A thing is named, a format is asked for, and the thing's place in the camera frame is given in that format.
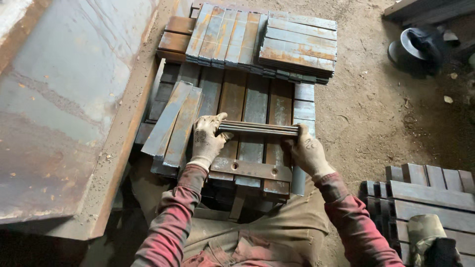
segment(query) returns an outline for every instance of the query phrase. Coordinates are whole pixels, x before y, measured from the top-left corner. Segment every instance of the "dirt floor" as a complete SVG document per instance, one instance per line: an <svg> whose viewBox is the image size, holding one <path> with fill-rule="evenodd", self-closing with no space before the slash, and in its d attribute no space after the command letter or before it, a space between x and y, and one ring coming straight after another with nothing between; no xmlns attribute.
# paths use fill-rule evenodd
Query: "dirt floor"
<svg viewBox="0 0 475 267"><path fill-rule="evenodd" d="M328 86L315 86L316 135L327 160L357 194L361 181L384 181L384 167L413 162L475 171L470 76L414 79L395 69L388 45L401 29L382 19L393 0L248 0L242 4L332 19L338 59ZM444 95L454 103L444 102ZM336 229L325 239L320 266L349 266Z"/></svg>

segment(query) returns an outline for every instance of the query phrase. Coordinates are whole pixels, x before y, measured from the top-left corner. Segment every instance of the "hand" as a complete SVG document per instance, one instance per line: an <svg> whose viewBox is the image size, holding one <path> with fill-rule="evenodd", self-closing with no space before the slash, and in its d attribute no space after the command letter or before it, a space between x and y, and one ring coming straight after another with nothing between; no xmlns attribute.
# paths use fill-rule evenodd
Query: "hand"
<svg viewBox="0 0 475 267"><path fill-rule="evenodd" d="M226 119L227 113L223 112L216 116L201 116L194 125L193 136L193 156L188 164L194 164L202 167L209 172L211 163L219 154L224 144L233 138L231 133L221 133L215 137L215 133L221 124L221 121Z"/></svg>
<svg viewBox="0 0 475 267"><path fill-rule="evenodd" d="M295 163L316 180L334 173L335 170L325 159L322 144L308 133L308 127L305 124L293 126L299 127L297 143L294 140L285 140L284 145L290 150Z"/></svg>

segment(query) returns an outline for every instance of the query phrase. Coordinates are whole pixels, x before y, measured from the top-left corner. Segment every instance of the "rust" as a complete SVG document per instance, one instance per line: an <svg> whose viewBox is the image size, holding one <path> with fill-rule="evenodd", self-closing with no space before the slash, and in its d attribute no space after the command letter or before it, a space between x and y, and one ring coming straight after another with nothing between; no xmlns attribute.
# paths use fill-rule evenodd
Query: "rust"
<svg viewBox="0 0 475 267"><path fill-rule="evenodd" d="M74 214L102 144L80 144L18 114L0 112L0 124L0 221Z"/></svg>
<svg viewBox="0 0 475 267"><path fill-rule="evenodd" d="M9 75L15 78L16 81L26 86L27 88L40 93L46 100L51 102L60 110L67 112L73 116L76 116L91 125L97 126L99 129L103 128L102 122L93 120L91 117L86 115L86 113L78 103L73 102L62 95L59 95L54 90L51 90L47 82L39 82L37 80L33 80L27 76L20 74L16 70L10 71Z"/></svg>

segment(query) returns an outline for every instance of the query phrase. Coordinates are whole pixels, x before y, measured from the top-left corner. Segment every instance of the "flat steel strip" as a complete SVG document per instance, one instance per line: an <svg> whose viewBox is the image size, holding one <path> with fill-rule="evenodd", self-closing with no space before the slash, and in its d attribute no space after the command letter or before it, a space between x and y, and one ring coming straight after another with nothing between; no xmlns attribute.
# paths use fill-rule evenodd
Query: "flat steel strip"
<svg viewBox="0 0 475 267"><path fill-rule="evenodd" d="M333 30L307 26L303 24L298 24L298 23L289 22L282 19L274 19L274 18L270 18L267 21L267 24L271 28L283 29L283 30L288 30L292 32L302 33L306 35L311 35L315 37L320 37L320 38L336 41L336 31L333 31Z"/></svg>
<svg viewBox="0 0 475 267"><path fill-rule="evenodd" d="M228 51L226 52L226 57L224 60L226 65L237 66L238 64L248 16L249 12L238 11L236 14L236 21L234 22L231 39L229 40Z"/></svg>
<svg viewBox="0 0 475 267"><path fill-rule="evenodd" d="M322 29L329 29L329 30L334 30L334 31L337 30L337 23L334 20L289 14L288 21L303 24L303 25L319 27Z"/></svg>
<svg viewBox="0 0 475 267"><path fill-rule="evenodd" d="M163 110L163 114L166 116L160 116L157 121L157 124L153 128L152 132L150 133L149 138L145 141L141 151L143 153L149 154L151 156L155 156L157 150L159 149L162 141L164 141L164 137L167 134L168 130L173 127L173 123L178 115L178 112L185 102L186 97L190 93L191 88L193 85L179 82L175 92L170 97L165 109Z"/></svg>
<svg viewBox="0 0 475 267"><path fill-rule="evenodd" d="M238 63L240 65L250 65L252 63L252 55L254 52L254 45L256 44L260 18L260 13L249 13L249 16L247 17L246 31L244 32L241 51L239 53Z"/></svg>
<svg viewBox="0 0 475 267"><path fill-rule="evenodd" d="M190 138L193 123L200 103L201 89L193 87L190 90L180 112L170 137L163 165L179 168Z"/></svg>
<svg viewBox="0 0 475 267"><path fill-rule="evenodd" d="M196 20L195 29L191 35L188 48L186 49L186 55L189 57L198 57L200 54L201 46L203 44L203 39L206 35L206 30L208 29L209 20L211 19L211 14L213 12L214 6L210 4L203 4L201 7L200 14Z"/></svg>
<svg viewBox="0 0 475 267"><path fill-rule="evenodd" d="M223 22L225 9L221 7L214 7L211 19L209 20L208 28L199 51L198 60L209 61L211 64L211 58L216 46L216 40L218 39L221 23Z"/></svg>
<svg viewBox="0 0 475 267"><path fill-rule="evenodd" d="M218 38L216 39L216 46L213 51L213 58L211 59L212 62L224 64L224 58L228 51L228 45L233 33L237 12L237 10L226 9L221 28L219 29Z"/></svg>
<svg viewBox="0 0 475 267"><path fill-rule="evenodd" d="M228 158L217 157L211 164L210 170L269 180L285 182L292 181L292 171L289 167L246 162Z"/></svg>
<svg viewBox="0 0 475 267"><path fill-rule="evenodd" d="M314 44L312 46L282 41L277 39L265 38L264 43L266 47L277 48L278 50L306 55L311 57L319 57L336 61L336 46L327 46L325 44Z"/></svg>

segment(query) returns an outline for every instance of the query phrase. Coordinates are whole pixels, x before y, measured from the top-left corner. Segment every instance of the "person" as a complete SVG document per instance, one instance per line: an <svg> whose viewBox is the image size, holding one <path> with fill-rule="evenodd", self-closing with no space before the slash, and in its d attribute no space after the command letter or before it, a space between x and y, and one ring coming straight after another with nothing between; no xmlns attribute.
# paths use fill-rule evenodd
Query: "person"
<svg viewBox="0 0 475 267"><path fill-rule="evenodd" d="M285 146L309 174L304 197L293 196L286 205L276 205L249 224L192 219L209 167L232 138L230 133L215 136L226 117L226 113L202 116L195 123L191 161L177 186L163 192L158 216L133 266L315 266L328 234L328 219L342 239L351 266L403 266L365 205L350 195L342 177L326 161L322 144L303 124L297 124L297 142L285 140Z"/></svg>

